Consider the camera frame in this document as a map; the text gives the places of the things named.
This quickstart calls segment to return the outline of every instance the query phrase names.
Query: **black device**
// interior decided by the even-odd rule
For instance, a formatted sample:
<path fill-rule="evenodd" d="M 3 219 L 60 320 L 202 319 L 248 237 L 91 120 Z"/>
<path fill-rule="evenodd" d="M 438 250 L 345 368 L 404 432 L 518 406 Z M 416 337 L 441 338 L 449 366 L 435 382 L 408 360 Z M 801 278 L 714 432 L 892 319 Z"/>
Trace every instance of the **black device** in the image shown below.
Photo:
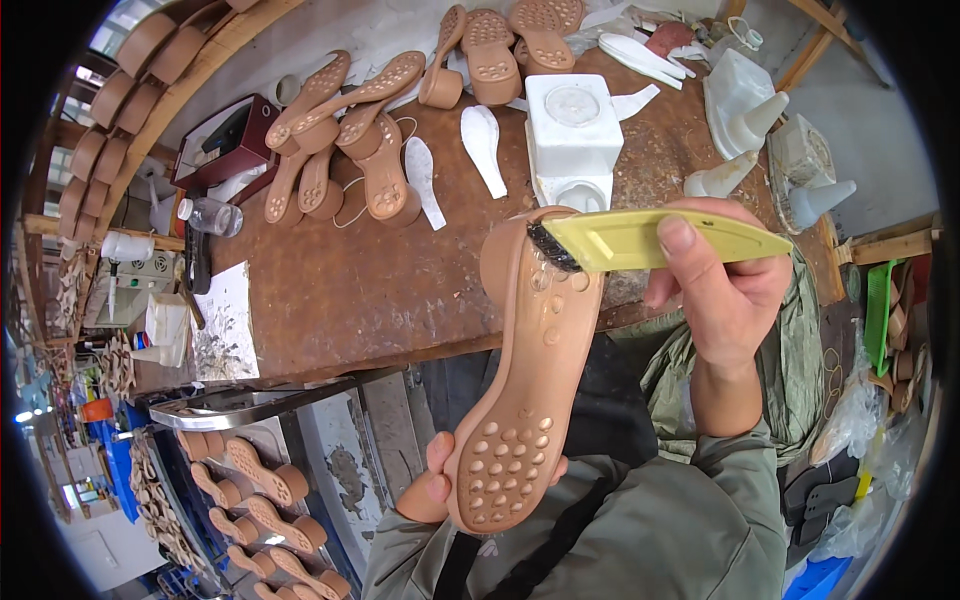
<path fill-rule="evenodd" d="M 247 119 L 250 117 L 251 105 L 238 108 L 231 116 L 214 131 L 200 148 L 205 154 L 209 154 L 220 149 L 220 156 L 223 156 L 240 145 L 243 139 L 243 131 L 247 125 Z"/>

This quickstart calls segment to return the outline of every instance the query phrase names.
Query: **wrist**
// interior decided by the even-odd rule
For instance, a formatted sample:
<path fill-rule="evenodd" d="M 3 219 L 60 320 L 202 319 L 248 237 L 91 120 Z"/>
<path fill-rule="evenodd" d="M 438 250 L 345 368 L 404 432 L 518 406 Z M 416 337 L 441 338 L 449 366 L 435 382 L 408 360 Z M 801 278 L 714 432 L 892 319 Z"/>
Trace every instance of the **wrist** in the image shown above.
<path fill-rule="evenodd" d="M 736 384 L 756 379 L 756 363 L 754 357 L 730 363 L 710 363 L 697 361 L 704 374 L 717 383 Z"/>

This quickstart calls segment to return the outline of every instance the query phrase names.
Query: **window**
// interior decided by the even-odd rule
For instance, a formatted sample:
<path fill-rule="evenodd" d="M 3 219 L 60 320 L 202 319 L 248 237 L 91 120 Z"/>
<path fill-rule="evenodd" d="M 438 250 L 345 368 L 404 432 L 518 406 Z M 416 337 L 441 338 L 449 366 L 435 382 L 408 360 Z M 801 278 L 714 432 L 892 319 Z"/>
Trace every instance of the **window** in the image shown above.
<path fill-rule="evenodd" d="M 54 152 L 50 154 L 50 170 L 47 172 L 47 181 L 66 185 L 70 182 L 70 159 L 73 157 L 73 151 L 56 146 Z"/>
<path fill-rule="evenodd" d="M 120 0 L 90 40 L 90 48 L 111 58 L 116 57 L 120 44 L 136 24 L 170 1 Z"/>
<path fill-rule="evenodd" d="M 63 112 L 60 114 L 60 118 L 67 121 L 76 121 L 84 127 L 93 127 L 96 124 L 96 121 L 90 115 L 90 105 L 69 96 L 63 103 Z"/>

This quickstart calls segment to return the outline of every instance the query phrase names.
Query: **glue brush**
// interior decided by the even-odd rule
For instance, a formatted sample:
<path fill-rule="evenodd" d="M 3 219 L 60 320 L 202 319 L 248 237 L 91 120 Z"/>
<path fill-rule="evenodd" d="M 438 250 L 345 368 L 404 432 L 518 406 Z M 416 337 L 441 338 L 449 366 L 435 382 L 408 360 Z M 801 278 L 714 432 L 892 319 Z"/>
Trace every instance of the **glue brush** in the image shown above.
<path fill-rule="evenodd" d="M 630 271 L 666 266 L 657 237 L 660 219 L 679 214 L 707 238 L 723 262 L 788 254 L 793 244 L 753 225 L 677 208 L 610 210 L 551 218 L 527 225 L 527 236 L 561 271 Z"/>

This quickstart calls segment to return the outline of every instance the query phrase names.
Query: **workbench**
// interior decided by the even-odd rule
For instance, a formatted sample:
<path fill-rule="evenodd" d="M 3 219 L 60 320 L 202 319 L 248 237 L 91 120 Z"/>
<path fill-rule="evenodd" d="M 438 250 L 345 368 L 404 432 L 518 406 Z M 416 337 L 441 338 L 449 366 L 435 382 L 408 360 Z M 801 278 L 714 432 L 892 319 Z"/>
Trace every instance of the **workbench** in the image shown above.
<path fill-rule="evenodd" d="M 702 78 L 687 79 L 683 91 L 659 84 L 660 94 L 635 116 L 621 122 L 623 150 L 613 175 L 612 208 L 656 207 L 683 196 L 684 178 L 720 164 L 704 110 Z M 576 64 L 576 72 L 597 73 L 612 95 L 631 94 L 653 80 L 594 48 Z M 497 161 L 508 196 L 494 200 L 460 141 L 460 113 L 476 104 L 464 93 L 451 110 L 417 102 L 394 110 L 394 118 L 412 116 L 416 136 L 433 153 L 434 191 L 446 227 L 433 231 L 424 215 L 411 226 L 388 228 L 370 215 L 346 228 L 310 217 L 294 228 L 266 223 L 267 190 L 246 200 L 244 225 L 232 238 L 211 244 L 213 273 L 243 261 L 250 263 L 250 306 L 260 380 L 254 387 L 281 382 L 308 383 L 343 372 L 405 364 L 496 348 L 501 344 L 499 311 L 480 282 L 480 251 L 498 223 L 537 205 L 523 123 L 526 113 L 494 108 L 500 126 Z M 404 135 L 413 129 L 399 122 Z M 749 208 L 773 231 L 782 231 L 767 181 L 766 151 L 731 198 Z M 360 170 L 339 152 L 331 177 L 346 185 Z M 362 182 L 345 194 L 338 223 L 365 206 Z M 822 228 L 794 237 L 824 294 L 838 274 L 832 245 Z M 641 302 L 646 272 L 608 278 L 598 329 L 658 316 Z M 138 364 L 139 393 L 189 381 L 154 364 Z"/>

